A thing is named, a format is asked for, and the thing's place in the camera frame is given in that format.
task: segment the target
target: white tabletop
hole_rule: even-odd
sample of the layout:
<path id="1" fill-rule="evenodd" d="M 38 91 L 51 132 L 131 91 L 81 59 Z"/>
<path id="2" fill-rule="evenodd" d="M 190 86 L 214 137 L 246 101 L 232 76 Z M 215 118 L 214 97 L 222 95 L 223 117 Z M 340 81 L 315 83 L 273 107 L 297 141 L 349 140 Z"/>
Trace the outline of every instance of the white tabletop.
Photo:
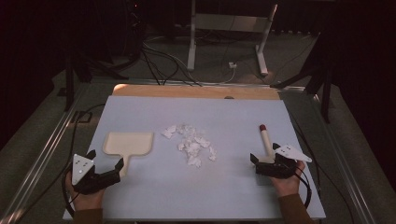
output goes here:
<path id="1" fill-rule="evenodd" d="M 177 149 L 182 136 L 167 139 L 161 132 L 189 124 L 210 141 L 217 159 L 202 151 L 202 166 L 187 164 Z M 287 109 L 280 100 L 225 100 L 109 96 L 89 150 L 96 150 L 96 173 L 114 169 L 118 157 L 102 150 L 109 132 L 153 132 L 153 148 L 130 159 L 128 174 L 108 188 L 104 218 L 117 220 L 264 220 L 280 218 L 275 189 L 258 184 L 249 154 L 265 156 L 259 126 L 272 142 L 300 148 Z M 324 218 L 313 191 L 308 213 Z M 300 187 L 305 200 L 306 188 Z M 65 219 L 70 216 L 65 212 Z"/>

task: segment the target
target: person's left hand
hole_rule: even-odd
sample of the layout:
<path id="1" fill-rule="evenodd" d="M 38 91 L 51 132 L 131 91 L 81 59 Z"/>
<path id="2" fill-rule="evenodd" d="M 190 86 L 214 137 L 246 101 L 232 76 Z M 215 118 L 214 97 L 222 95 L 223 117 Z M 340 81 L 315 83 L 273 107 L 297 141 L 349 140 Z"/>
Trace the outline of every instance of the person's left hand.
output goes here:
<path id="1" fill-rule="evenodd" d="M 76 211 L 102 208 L 102 200 L 103 196 L 105 195 L 104 189 L 101 189 L 93 194 L 78 194 L 74 191 L 72 186 L 71 172 L 67 173 L 65 184 L 67 191 L 71 195 L 71 198 L 75 198 L 73 205 L 75 206 Z"/>

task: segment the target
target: hand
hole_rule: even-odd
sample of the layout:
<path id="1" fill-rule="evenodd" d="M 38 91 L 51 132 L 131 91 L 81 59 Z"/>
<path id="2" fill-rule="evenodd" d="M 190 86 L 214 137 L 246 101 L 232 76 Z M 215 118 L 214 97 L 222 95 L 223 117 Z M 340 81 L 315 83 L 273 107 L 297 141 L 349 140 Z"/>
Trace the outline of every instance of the hand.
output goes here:
<path id="1" fill-rule="evenodd" d="M 71 172 L 66 175 L 66 188 L 71 198 L 75 200 L 73 201 L 73 205 L 75 206 L 75 210 L 87 210 L 87 209 L 97 209 L 102 208 L 102 200 L 105 194 L 105 190 L 101 189 L 93 194 L 78 194 L 74 191 L 72 186 L 72 175 Z"/>
<path id="2" fill-rule="evenodd" d="M 302 170 L 305 168 L 305 164 L 302 161 L 297 161 L 297 167 L 299 169 L 296 169 L 296 174 L 300 176 Z M 300 179 L 297 176 L 293 175 L 287 179 L 270 177 L 270 179 L 273 182 L 278 197 L 298 193 L 298 189 L 300 187 Z"/>

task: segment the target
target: table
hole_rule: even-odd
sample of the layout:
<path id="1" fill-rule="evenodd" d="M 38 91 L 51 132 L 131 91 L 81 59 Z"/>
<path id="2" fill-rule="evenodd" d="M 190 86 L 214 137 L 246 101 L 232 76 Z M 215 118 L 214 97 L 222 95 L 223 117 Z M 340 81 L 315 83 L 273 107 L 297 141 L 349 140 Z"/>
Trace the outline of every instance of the table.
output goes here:
<path id="1" fill-rule="evenodd" d="M 256 97 L 249 99 L 250 94 Z M 200 168 L 190 166 L 177 150 L 180 139 L 161 136 L 161 131 L 182 122 L 205 131 L 205 138 L 218 152 L 216 161 L 203 159 Z M 272 89 L 116 86 L 89 148 L 97 152 L 97 173 L 113 169 L 119 159 L 101 150 L 108 132 L 154 132 L 154 142 L 151 152 L 145 157 L 131 158 L 128 175 L 107 189 L 104 218 L 140 221 L 281 218 L 274 188 L 259 182 L 261 178 L 255 175 L 249 161 L 249 153 L 259 156 L 265 153 L 258 132 L 261 123 L 267 126 L 273 142 L 299 147 L 286 107 Z M 307 168 L 305 173 L 313 183 Z M 311 188 L 308 213 L 313 218 L 324 218 L 315 186 Z M 304 186 L 300 187 L 300 194 L 304 199 Z"/>
<path id="2" fill-rule="evenodd" d="M 258 32 L 262 33 L 262 42 L 256 46 L 257 61 L 262 76 L 268 75 L 267 65 L 262 54 L 271 24 L 276 13 L 277 4 L 273 4 L 272 9 L 267 18 L 248 17 L 248 16 L 230 16 L 196 13 L 195 0 L 191 1 L 191 35 L 190 49 L 187 68 L 189 71 L 194 70 L 195 65 L 195 30 L 226 30 L 226 31 L 242 31 L 242 32 Z"/>

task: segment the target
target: gray carpet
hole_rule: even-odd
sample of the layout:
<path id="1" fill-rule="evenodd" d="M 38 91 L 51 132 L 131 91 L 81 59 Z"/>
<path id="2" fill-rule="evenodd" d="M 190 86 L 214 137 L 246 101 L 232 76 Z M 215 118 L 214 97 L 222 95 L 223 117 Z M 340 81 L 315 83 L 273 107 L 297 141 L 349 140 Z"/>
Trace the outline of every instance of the gray carpet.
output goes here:
<path id="1" fill-rule="evenodd" d="M 167 84 L 185 85 L 183 81 L 194 79 L 202 85 L 268 85 L 286 80 L 296 75 L 315 43 L 315 38 L 305 35 L 272 35 L 268 38 L 264 48 L 264 56 L 269 68 L 269 76 L 258 75 L 258 65 L 255 59 L 254 45 L 259 43 L 259 35 L 244 36 L 232 34 L 232 38 L 224 38 L 223 42 L 214 38 L 212 42 L 197 40 L 197 56 L 195 70 L 187 74 L 180 71 L 169 79 Z M 151 35 L 147 38 L 146 48 L 153 48 L 166 52 L 181 60 L 187 61 L 189 39 L 177 37 L 175 40 Z M 149 58 L 155 63 L 163 76 L 172 75 L 175 64 L 164 57 L 150 54 Z M 237 67 L 233 73 L 228 68 L 228 62 L 234 62 Z M 78 83 L 76 104 L 72 114 L 77 110 L 86 110 L 93 105 L 106 102 L 113 87 L 120 83 L 109 76 L 94 71 L 91 83 Z M 130 68 L 120 72 L 129 77 L 124 83 L 156 84 L 155 79 L 144 61 L 139 61 Z M 318 96 L 305 94 L 302 89 L 309 78 L 294 83 L 279 94 L 285 101 L 290 117 L 298 132 L 301 147 L 304 152 L 318 160 L 319 171 L 314 163 L 309 169 L 320 189 L 321 201 L 327 218 L 322 223 L 352 223 L 348 207 L 355 223 L 396 223 L 396 196 L 382 173 L 367 141 L 350 114 L 337 87 L 332 86 L 331 108 L 329 115 L 331 124 L 326 124 L 318 113 Z M 64 87 L 64 73 L 53 79 L 55 90 L 47 97 L 37 111 L 25 122 L 8 144 L 0 151 L 0 211 L 3 216 L 13 197 L 17 193 L 27 172 L 34 164 L 43 148 L 46 146 L 53 131 L 59 127 L 60 120 L 70 118 L 64 112 L 65 99 L 56 95 Z M 78 125 L 74 152 L 84 154 L 91 142 L 102 107 L 95 108 L 90 123 Z M 31 192 L 28 206 L 49 185 L 63 169 L 72 142 L 74 124 L 68 124 L 59 142 L 53 143 L 53 151 L 49 153 L 49 163 L 40 174 L 39 181 Z M 62 220 L 64 201 L 61 194 L 61 184 L 57 181 L 44 196 L 26 213 L 21 223 L 66 223 Z"/>

